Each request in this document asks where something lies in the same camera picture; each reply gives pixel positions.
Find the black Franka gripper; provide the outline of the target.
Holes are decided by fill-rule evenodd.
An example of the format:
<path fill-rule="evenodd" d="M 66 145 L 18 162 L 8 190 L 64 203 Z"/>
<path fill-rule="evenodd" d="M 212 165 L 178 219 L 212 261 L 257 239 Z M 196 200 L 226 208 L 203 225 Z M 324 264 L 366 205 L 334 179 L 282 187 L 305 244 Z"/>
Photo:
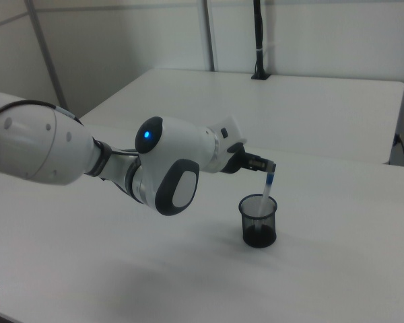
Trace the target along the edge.
<path fill-rule="evenodd" d="M 252 171 L 261 171 L 268 174 L 275 173 L 276 164 L 261 156 L 245 153 L 244 138 L 236 119 L 229 116 L 218 123 L 208 126 L 213 133 L 214 150 L 207 172 L 223 172 L 233 174 L 241 167 L 246 157 L 245 168 Z"/>

